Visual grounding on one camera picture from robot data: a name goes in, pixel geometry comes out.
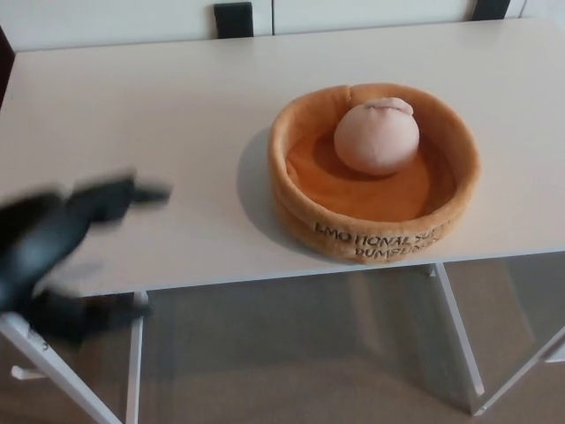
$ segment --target white metal table leg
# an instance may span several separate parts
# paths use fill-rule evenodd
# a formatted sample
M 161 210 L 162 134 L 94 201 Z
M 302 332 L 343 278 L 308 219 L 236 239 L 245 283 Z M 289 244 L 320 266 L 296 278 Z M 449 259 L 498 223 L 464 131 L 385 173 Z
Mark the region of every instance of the white metal table leg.
M 443 263 L 436 263 L 433 266 L 432 272 L 440 280 L 441 291 L 444 295 L 445 304 L 447 307 L 448 314 L 453 322 L 453 332 L 456 339 L 456 344 L 458 345 L 461 354 L 463 356 L 463 363 L 466 366 L 466 376 L 473 386 L 476 396 L 480 396 L 485 393 L 485 386 L 480 377 L 480 372 L 478 371 L 477 361 L 475 360 L 475 355 L 471 348 L 471 342 L 467 337 L 467 331 L 463 325 L 463 318 L 459 312 L 459 307 L 457 306 L 456 297 L 451 289 L 451 283 L 449 282 L 448 273 L 443 266 Z
M 117 416 L 17 314 L 0 316 L 0 333 L 10 340 L 42 373 L 100 424 L 121 424 Z
M 133 295 L 135 303 L 147 303 L 145 291 Z M 132 341 L 130 342 L 130 369 L 127 384 L 127 406 L 125 424 L 138 424 L 139 417 L 139 387 L 141 385 L 141 347 L 143 345 L 143 318 L 132 326 Z

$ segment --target blurry black object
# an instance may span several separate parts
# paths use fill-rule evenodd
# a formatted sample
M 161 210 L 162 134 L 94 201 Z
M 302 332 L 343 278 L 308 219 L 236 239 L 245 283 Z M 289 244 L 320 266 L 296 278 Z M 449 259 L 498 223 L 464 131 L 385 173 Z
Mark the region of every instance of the blurry black object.
M 68 198 L 51 188 L 0 206 L 0 314 L 19 313 L 40 335 L 79 345 L 148 313 L 143 305 L 85 302 L 49 289 L 34 296 L 34 287 L 91 228 L 118 224 L 130 207 L 162 204 L 169 195 L 127 175 L 78 185 Z

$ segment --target plush toy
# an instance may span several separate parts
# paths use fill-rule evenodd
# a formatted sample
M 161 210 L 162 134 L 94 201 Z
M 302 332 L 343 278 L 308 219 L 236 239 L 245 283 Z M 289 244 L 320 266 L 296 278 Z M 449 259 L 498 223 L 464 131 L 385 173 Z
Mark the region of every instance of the plush toy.
M 353 170 L 387 176 L 418 152 L 412 107 L 396 97 L 371 100 L 348 111 L 335 129 L 335 151 Z

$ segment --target white cabinet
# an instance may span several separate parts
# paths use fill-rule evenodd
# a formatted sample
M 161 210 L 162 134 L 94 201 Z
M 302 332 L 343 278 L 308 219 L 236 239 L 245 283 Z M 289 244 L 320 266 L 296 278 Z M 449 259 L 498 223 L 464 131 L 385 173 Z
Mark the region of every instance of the white cabinet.
M 466 20 L 476 0 L 275 0 L 275 34 Z M 512 0 L 507 18 L 520 15 Z
M 235 0 L 0 0 L 15 50 L 215 37 L 212 4 Z M 256 35 L 272 34 L 271 0 L 252 0 Z

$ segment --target white table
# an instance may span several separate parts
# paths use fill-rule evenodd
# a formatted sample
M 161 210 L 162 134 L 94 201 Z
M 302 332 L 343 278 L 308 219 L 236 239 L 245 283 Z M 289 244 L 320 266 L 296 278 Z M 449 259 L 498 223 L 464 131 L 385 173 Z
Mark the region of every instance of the white table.
M 565 35 L 551 21 L 19 53 L 0 113 L 0 196 L 131 167 L 174 186 L 168 207 L 89 236 L 58 272 L 61 286 L 82 296 L 362 269 L 310 253 L 278 225 L 266 143 L 293 97 L 373 81 L 438 95 L 477 137 L 482 179 L 462 222 L 390 266 L 433 265 L 480 396 L 442 263 L 565 251 Z M 47 358 L 33 348 L 24 322 L 6 315 L 1 328 L 35 362 L 47 361 L 49 376 L 99 422 L 119 422 L 84 384 L 69 382 L 76 375 L 61 371 L 52 350 Z M 128 422 L 137 419 L 135 331 Z

